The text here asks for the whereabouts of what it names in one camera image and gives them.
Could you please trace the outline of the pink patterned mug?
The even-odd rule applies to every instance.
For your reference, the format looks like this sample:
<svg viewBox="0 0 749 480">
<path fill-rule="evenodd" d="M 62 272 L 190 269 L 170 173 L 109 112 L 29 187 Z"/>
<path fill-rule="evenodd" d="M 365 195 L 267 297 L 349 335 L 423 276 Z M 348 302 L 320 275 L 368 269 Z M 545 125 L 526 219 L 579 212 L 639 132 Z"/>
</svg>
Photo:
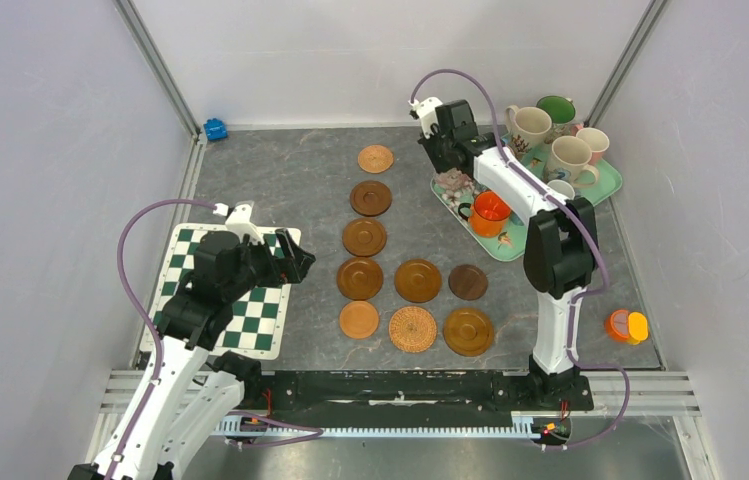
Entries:
<svg viewBox="0 0 749 480">
<path fill-rule="evenodd" d="M 433 183 L 436 187 L 445 192 L 457 192 L 466 189 L 472 191 L 474 189 L 474 181 L 470 176 L 457 168 L 451 168 L 446 172 L 437 173 L 433 177 Z"/>
</svg>

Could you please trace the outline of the orange mug black handle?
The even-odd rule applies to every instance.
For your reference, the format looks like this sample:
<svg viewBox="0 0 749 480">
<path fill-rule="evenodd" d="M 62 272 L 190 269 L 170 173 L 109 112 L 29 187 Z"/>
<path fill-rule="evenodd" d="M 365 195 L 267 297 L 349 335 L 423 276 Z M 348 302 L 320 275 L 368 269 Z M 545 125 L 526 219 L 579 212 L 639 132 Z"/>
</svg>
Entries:
<svg viewBox="0 0 749 480">
<path fill-rule="evenodd" d="M 512 209 L 497 194 L 486 191 L 472 202 L 461 203 L 457 214 L 476 235 L 491 238 L 503 232 Z"/>
</svg>

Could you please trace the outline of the light cork coaster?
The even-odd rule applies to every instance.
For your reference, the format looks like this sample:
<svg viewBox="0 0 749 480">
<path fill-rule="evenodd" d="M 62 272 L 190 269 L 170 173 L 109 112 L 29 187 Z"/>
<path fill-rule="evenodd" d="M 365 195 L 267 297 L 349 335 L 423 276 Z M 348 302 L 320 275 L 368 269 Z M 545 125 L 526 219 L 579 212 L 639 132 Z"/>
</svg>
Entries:
<svg viewBox="0 0 749 480">
<path fill-rule="evenodd" d="M 393 152 L 383 145 L 369 145 L 357 157 L 358 166 L 372 174 L 383 173 L 394 164 Z"/>
</svg>

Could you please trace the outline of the brown wooden saucer coaster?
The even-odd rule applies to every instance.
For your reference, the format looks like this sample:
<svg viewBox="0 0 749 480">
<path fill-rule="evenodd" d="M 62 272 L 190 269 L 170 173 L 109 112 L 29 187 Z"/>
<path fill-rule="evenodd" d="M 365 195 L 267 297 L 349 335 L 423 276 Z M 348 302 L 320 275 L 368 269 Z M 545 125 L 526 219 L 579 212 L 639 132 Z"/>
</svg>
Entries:
<svg viewBox="0 0 749 480">
<path fill-rule="evenodd" d="M 336 274 L 340 293 L 350 300 L 373 298 L 381 290 L 383 281 L 382 268 L 370 258 L 350 258 L 340 265 Z"/>
<path fill-rule="evenodd" d="M 387 243 L 385 227 L 373 218 L 350 221 L 342 232 L 345 249 L 354 256 L 371 257 L 378 254 Z"/>
<path fill-rule="evenodd" d="M 390 188 L 379 181 L 362 181 L 350 193 L 351 208 L 366 217 L 375 217 L 385 213 L 392 204 Z"/>
<path fill-rule="evenodd" d="M 434 299 L 442 285 L 439 269 L 425 259 L 411 259 L 402 263 L 394 275 L 398 294 L 413 303 L 425 303 Z"/>
</svg>

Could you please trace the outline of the light orange wooden coaster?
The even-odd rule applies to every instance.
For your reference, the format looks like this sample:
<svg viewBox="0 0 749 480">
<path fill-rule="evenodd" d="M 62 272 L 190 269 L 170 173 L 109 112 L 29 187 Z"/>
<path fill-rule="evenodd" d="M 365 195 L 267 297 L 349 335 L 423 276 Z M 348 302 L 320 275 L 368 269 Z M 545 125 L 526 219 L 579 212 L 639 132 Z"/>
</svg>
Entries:
<svg viewBox="0 0 749 480">
<path fill-rule="evenodd" d="M 378 310 L 367 301 L 352 301 L 339 314 L 341 331 L 352 339 L 370 337 L 379 326 Z"/>
</svg>

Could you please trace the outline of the dark walnut wooden coaster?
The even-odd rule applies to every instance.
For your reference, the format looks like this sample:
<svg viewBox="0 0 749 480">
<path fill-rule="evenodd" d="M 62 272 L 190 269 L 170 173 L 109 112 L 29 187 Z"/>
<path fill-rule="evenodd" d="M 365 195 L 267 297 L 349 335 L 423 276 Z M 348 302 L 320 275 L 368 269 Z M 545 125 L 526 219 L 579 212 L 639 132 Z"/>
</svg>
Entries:
<svg viewBox="0 0 749 480">
<path fill-rule="evenodd" d="M 474 301 L 482 298 L 489 281 L 485 272 L 475 265 L 462 264 L 454 267 L 448 277 L 450 291 L 462 300 Z"/>
</svg>

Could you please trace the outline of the woven rattan coaster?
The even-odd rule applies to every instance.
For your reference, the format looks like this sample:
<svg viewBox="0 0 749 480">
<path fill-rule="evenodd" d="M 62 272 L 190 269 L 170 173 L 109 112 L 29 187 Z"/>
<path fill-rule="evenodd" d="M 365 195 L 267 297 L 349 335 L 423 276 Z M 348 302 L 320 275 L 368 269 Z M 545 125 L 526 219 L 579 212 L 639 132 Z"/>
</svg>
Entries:
<svg viewBox="0 0 749 480">
<path fill-rule="evenodd" d="M 425 308 L 406 306 L 398 309 L 388 325 L 390 340 L 399 350 L 421 353 L 428 350 L 437 338 L 437 324 Z"/>
</svg>

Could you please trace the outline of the brown ridged wooden coaster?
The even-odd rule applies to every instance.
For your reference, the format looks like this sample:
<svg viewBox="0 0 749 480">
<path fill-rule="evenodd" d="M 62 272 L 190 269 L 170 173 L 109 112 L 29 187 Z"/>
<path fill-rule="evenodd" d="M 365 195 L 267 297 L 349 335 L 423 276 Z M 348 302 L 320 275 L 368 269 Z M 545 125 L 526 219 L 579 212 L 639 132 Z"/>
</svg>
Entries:
<svg viewBox="0 0 749 480">
<path fill-rule="evenodd" d="M 494 325 L 482 310 L 471 307 L 458 308 L 447 316 L 443 337 L 455 353 L 466 357 L 479 356 L 494 342 Z"/>
</svg>

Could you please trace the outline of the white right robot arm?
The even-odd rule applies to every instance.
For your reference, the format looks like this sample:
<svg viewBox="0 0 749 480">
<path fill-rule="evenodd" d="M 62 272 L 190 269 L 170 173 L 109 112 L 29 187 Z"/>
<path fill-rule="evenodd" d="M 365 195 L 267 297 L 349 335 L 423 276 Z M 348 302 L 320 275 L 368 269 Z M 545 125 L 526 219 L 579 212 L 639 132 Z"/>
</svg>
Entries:
<svg viewBox="0 0 749 480">
<path fill-rule="evenodd" d="M 603 265 L 593 205 L 543 184 L 501 144 L 497 131 L 480 133 L 467 101 L 429 97 L 409 105 L 435 171 L 468 175 L 527 227 L 523 266 L 539 300 L 537 340 L 525 379 L 530 400 L 552 408 L 566 397 L 581 396 L 588 382 L 576 364 L 580 300 L 593 271 Z"/>
</svg>

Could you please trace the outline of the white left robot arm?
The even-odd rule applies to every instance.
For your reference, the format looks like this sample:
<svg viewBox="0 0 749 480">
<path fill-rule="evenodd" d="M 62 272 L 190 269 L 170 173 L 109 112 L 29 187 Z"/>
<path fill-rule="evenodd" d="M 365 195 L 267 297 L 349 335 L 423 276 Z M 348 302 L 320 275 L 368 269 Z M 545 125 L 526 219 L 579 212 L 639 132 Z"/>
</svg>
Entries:
<svg viewBox="0 0 749 480">
<path fill-rule="evenodd" d="M 203 235 L 155 326 L 156 348 L 139 387 L 110 440 L 72 479 L 179 479 L 221 419 L 252 407 L 264 394 L 261 364 L 226 352 L 210 365 L 199 395 L 181 405 L 187 389 L 234 316 L 234 305 L 256 288 L 299 284 L 314 264 L 297 231 L 261 234 L 222 229 Z"/>
</svg>

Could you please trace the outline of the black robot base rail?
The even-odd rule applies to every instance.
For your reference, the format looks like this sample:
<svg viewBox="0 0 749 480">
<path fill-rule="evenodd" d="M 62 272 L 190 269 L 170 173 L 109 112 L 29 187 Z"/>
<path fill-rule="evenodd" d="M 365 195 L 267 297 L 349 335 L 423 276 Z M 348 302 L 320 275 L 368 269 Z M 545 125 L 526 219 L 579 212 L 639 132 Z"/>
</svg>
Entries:
<svg viewBox="0 0 749 480">
<path fill-rule="evenodd" d="M 514 412 L 589 412 L 594 401 L 583 375 L 546 390 L 503 370 L 278 370 L 246 380 L 239 407 L 320 428 L 504 427 Z"/>
</svg>

